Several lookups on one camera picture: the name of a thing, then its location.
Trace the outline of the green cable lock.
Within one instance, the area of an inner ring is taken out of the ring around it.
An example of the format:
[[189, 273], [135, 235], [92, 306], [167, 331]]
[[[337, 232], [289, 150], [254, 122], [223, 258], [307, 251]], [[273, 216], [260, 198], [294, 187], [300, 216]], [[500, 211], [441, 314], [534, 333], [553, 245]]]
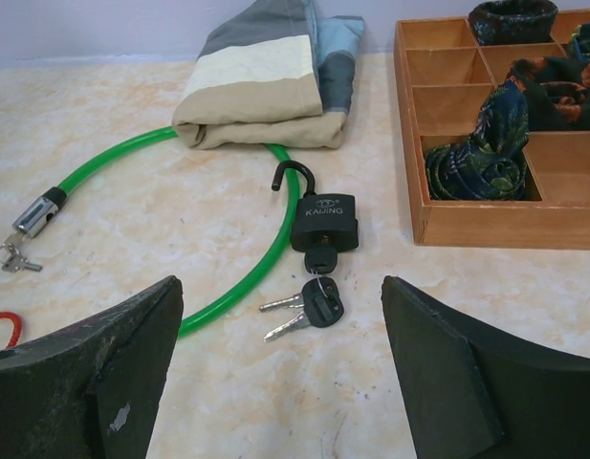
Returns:
[[[177, 137], [171, 127], [155, 129], [120, 142], [88, 160], [65, 177], [57, 186], [49, 188], [12, 223], [13, 233], [20, 232], [25, 239], [34, 238], [64, 207], [68, 198], [87, 179], [107, 165], [149, 145]], [[197, 313], [182, 320], [178, 332], [184, 338], [229, 312], [248, 296], [273, 270], [289, 245], [290, 228], [295, 217], [295, 206], [300, 196], [298, 178], [293, 172], [286, 174], [288, 200], [283, 221], [278, 233], [257, 264], [226, 293]]]

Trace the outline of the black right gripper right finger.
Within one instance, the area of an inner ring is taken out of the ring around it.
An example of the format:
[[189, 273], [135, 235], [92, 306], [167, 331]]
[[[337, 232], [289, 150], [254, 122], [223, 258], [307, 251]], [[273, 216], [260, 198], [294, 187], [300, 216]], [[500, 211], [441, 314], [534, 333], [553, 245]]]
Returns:
[[590, 458], [590, 359], [461, 313], [396, 277], [382, 311], [419, 458]]

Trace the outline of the small silver key pair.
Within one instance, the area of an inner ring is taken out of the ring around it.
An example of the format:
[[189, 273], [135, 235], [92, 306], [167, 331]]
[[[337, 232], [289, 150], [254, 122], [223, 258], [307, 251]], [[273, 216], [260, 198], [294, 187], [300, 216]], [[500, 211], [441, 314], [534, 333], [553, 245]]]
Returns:
[[4, 243], [0, 245], [1, 270], [8, 273], [20, 271], [41, 272], [41, 265], [32, 263], [21, 252], [25, 235], [20, 232], [11, 234]]

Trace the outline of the black-headed key bunch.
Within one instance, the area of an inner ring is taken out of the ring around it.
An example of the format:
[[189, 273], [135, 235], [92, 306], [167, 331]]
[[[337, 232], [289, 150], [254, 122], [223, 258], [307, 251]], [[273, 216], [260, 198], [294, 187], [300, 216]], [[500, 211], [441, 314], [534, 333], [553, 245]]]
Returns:
[[338, 264], [338, 252], [331, 245], [318, 244], [305, 252], [304, 265], [312, 278], [299, 293], [263, 304], [260, 313], [278, 309], [296, 309], [298, 313], [289, 321], [268, 332], [263, 340], [275, 341], [293, 331], [314, 327], [327, 328], [336, 324], [345, 309], [336, 281], [329, 276]]

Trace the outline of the black Kaijing padlock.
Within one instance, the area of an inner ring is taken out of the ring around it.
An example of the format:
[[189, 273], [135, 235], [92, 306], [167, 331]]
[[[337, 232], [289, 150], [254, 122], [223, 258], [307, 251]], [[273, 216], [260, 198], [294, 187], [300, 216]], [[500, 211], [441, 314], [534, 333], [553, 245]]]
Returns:
[[359, 222], [356, 217], [356, 198], [343, 193], [316, 193], [316, 178], [306, 165], [286, 160], [278, 164], [272, 190], [278, 191], [287, 169], [299, 172], [306, 180], [303, 197], [295, 206], [290, 243], [295, 251], [305, 252], [314, 246], [327, 244], [337, 252], [359, 246]]

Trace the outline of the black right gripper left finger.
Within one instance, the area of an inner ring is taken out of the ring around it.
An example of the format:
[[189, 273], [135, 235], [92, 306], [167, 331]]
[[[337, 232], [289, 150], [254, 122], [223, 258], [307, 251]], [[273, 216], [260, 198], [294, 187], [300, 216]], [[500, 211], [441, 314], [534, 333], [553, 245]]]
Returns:
[[184, 309], [170, 275], [0, 351], [0, 458], [143, 458]]

